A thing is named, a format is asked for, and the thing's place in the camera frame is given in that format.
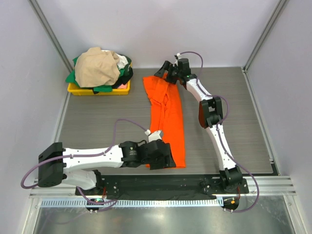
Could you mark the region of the orange t shirt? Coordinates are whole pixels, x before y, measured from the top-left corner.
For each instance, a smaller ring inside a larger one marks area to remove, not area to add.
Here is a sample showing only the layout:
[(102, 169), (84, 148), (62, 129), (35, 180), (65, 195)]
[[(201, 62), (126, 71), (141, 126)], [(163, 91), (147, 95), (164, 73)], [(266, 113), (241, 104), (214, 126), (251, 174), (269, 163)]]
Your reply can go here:
[(182, 104), (178, 87), (164, 78), (143, 78), (143, 86), (151, 103), (151, 131), (161, 130), (163, 141), (170, 144), (176, 167), (186, 167)]

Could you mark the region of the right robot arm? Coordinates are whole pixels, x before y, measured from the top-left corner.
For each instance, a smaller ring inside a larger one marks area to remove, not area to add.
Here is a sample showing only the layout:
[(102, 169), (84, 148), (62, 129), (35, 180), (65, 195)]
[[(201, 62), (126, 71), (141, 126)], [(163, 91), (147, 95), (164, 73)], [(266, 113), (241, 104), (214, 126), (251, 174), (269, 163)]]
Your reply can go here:
[(239, 191), (243, 175), (234, 161), (223, 129), (223, 107), (220, 96), (210, 94), (190, 69), (187, 58), (178, 58), (175, 63), (164, 61), (155, 73), (156, 77), (165, 78), (171, 84), (179, 82), (198, 101), (198, 121), (208, 133), (219, 163), (221, 190), (226, 193)]

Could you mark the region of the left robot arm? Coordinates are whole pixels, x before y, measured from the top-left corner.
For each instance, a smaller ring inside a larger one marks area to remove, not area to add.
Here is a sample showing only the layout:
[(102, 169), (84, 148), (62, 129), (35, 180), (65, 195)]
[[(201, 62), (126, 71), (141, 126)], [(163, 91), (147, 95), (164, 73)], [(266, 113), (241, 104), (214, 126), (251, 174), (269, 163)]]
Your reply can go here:
[(103, 190), (101, 167), (137, 168), (149, 165), (151, 170), (176, 167), (170, 145), (161, 139), (147, 142), (126, 141), (112, 148), (71, 149), (61, 142), (50, 145), (39, 155), (38, 186), (67, 184), (98, 195)]

